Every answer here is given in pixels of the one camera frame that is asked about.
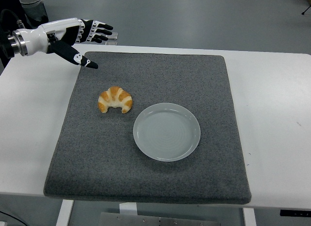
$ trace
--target gray felt mat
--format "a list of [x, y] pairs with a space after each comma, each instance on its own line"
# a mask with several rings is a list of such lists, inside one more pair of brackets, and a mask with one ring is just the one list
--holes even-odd
[[[225, 60], [212, 55], [88, 52], [51, 161], [44, 194], [132, 202], [246, 204], [246, 177]], [[101, 92], [120, 86], [133, 98], [122, 114], [97, 108]], [[133, 138], [136, 117], [162, 102], [190, 110], [201, 127], [195, 151], [175, 162], [153, 160]]]

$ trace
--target gray floor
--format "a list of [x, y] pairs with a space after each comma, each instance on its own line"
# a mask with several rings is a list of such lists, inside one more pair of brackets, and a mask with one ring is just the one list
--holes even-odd
[[[306, 0], [45, 0], [45, 5], [50, 21], [78, 17], [114, 26], [118, 45], [311, 54], [311, 9], [301, 15], [309, 6]], [[0, 210], [31, 226], [55, 225], [60, 204], [58, 199], [0, 195]], [[212, 213], [234, 211], [139, 206], [142, 214], [166, 217], [210, 219]], [[77, 202], [69, 224], [97, 225], [98, 212], [117, 207]], [[311, 225], [310, 218], [280, 217], [279, 209], [256, 209], [255, 214], [259, 226]], [[0, 220], [6, 219], [0, 214]]]

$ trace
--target black fingertip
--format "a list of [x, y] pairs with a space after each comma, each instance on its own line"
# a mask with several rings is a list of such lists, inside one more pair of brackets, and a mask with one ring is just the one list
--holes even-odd
[[97, 29], [96, 32], [97, 32], [97, 33], [103, 33], [103, 34], [105, 34], [105, 35], [112, 35], [112, 32], [111, 32], [111, 31], [104, 30], [104, 29]]
[[113, 29], [113, 27], [110, 26], [110, 25], [108, 25], [108, 24], [105, 24], [104, 28], [106, 28], [106, 29], [108, 29], [108, 30], [112, 30], [112, 29]]
[[93, 39], [91, 39], [91, 41], [94, 41], [96, 43], [102, 43], [103, 40], [98, 39], [98, 38], [93, 38]]
[[113, 29], [113, 27], [108, 25], [108, 24], [99, 24], [98, 27], [99, 28], [105, 28], [107, 30], [112, 30]]
[[89, 64], [87, 64], [86, 67], [93, 68], [93, 69], [98, 69], [97, 63], [92, 62], [92, 61]]
[[108, 40], [108, 38], [104, 35], [95, 35], [93, 39]]

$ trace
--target plate rim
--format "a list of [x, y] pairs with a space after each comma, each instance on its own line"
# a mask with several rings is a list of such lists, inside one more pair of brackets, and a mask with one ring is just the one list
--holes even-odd
[[[136, 132], [137, 132], [137, 124], [138, 124], [138, 119], [140, 119], [141, 117], [143, 117], [143, 114], [146, 112], [146, 111], [149, 111], [150, 108], [152, 107], [155, 107], [156, 105], [161, 105], [161, 104], [165, 104], [166, 106], [167, 105], [174, 105], [175, 107], [180, 107], [180, 108], [183, 108], [184, 110], [186, 110], [193, 118], [194, 118], [194, 121], [195, 121], [195, 124], [197, 125], [197, 129], [198, 129], [198, 139], [197, 141], [194, 143], [195, 146], [193, 146], [193, 148], [189, 148], [184, 154], [182, 154], [181, 156], [178, 156], [178, 157], [175, 157], [175, 158], [170, 158], [170, 159], [164, 159], [164, 158], [156, 158], [156, 157], [153, 157], [153, 156], [150, 156], [149, 154], [145, 153], [143, 151], [143, 149], [141, 149], [138, 145], [138, 136], [136, 136]], [[179, 105], [179, 104], [174, 104], [174, 103], [167, 103], [167, 102], [163, 102], [163, 103], [157, 103], [157, 104], [153, 104], [147, 108], [145, 108], [143, 111], [140, 112], [140, 114], [136, 117], [135, 119], [135, 122], [134, 122], [134, 125], [133, 125], [133, 137], [134, 137], [134, 141], [135, 141], [135, 144], [136, 146], [146, 155], [148, 156], [149, 158], [152, 158], [154, 160], [157, 160], [157, 161], [162, 161], [162, 162], [174, 162], [174, 161], [178, 161], [178, 160], [181, 160], [181, 159], [184, 159], [186, 157], [188, 157], [198, 146], [199, 142], [200, 142], [200, 139], [201, 139], [201, 128], [200, 128], [200, 124], [197, 120], [197, 118], [194, 116], [194, 114], [188, 110], [187, 108]]]

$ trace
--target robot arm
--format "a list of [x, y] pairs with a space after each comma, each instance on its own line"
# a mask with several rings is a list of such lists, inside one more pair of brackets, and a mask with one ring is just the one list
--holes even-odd
[[56, 53], [69, 62], [98, 68], [98, 65], [72, 47], [74, 43], [94, 41], [101, 43], [108, 40], [113, 27], [95, 20], [69, 18], [40, 25], [36, 29], [17, 29], [8, 37], [14, 54], [23, 56], [36, 52]]

